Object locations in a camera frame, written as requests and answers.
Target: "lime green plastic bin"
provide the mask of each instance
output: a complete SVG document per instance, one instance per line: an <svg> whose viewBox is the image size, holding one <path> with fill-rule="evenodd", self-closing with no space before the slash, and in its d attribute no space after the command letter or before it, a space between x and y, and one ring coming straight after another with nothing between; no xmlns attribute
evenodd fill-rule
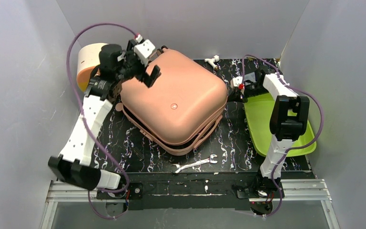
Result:
<svg viewBox="0 0 366 229"><path fill-rule="evenodd" d="M267 155L272 134L270 133L269 123L274 107L274 99L270 94L262 94L248 98L244 104L247 123L249 125L250 136L256 152L262 156ZM300 136L293 146L303 146L314 138L311 124L307 123L306 132ZM287 156L300 156L310 154L316 149L316 142L304 149L295 149L288 152Z"/></svg>

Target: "silver wrench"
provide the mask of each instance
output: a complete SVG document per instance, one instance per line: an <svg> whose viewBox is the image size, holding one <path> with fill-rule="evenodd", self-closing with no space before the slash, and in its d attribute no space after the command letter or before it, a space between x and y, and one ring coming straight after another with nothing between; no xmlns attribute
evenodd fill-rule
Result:
<svg viewBox="0 0 366 229"><path fill-rule="evenodd" d="M218 161L214 160L214 157L218 157L218 156L215 154L212 154L207 159L199 160L199 161L196 161L194 163L184 165L184 166L180 166L179 164L173 164L172 166L176 166L177 170L174 172L172 171L172 173L180 173L180 171L182 171L183 169L187 169L187 168L190 168L193 166L199 166L199 165L206 164L206 163L216 164L216 163L218 163Z"/></svg>

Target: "suitcase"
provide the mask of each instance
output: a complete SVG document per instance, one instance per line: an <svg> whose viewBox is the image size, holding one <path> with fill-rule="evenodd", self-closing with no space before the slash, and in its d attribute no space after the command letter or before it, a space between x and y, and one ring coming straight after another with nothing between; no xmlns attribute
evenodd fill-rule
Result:
<svg viewBox="0 0 366 229"><path fill-rule="evenodd" d="M193 60L172 49L148 66L161 76L151 88L137 79L122 83L116 105L149 140L181 156L196 149L216 129L227 102L225 83Z"/></svg>

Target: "black marble table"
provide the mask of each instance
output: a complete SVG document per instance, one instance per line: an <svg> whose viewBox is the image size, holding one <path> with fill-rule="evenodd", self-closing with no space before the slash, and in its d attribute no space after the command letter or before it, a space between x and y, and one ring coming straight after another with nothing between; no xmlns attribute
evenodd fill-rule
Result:
<svg viewBox="0 0 366 229"><path fill-rule="evenodd" d="M229 81L241 75L242 61L240 59L220 60L219 71L203 60L196 60L204 68L223 79L229 89ZM256 60L245 60L245 73L253 72L258 65ZM120 162L127 173L171 173L176 169L172 164L180 165L205 159L211 154L218 155L217 164L204 164L188 168L182 173L202 172L257 172L264 157L257 155L247 127L244 106L242 103L228 103L223 118L216 131L198 149L185 156L172 156L144 137L139 129L130 123L122 112L115 109L109 113L103 122L98 139L109 152ZM132 152L137 147L144 154L144 160L139 161ZM92 167L118 172L115 165L97 147L92 152ZM285 160L283 170L310 170L305 156L290 157Z"/></svg>

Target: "white pipe fitting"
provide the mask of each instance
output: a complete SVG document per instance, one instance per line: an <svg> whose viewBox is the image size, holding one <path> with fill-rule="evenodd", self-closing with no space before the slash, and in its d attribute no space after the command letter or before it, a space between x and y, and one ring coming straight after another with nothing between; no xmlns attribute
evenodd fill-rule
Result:
<svg viewBox="0 0 366 229"><path fill-rule="evenodd" d="M214 68L214 70L216 70L216 71L220 70L220 68L217 65L215 65L216 62L220 61L219 56L215 55L211 59L204 59L204 61L209 63Z"/></svg>

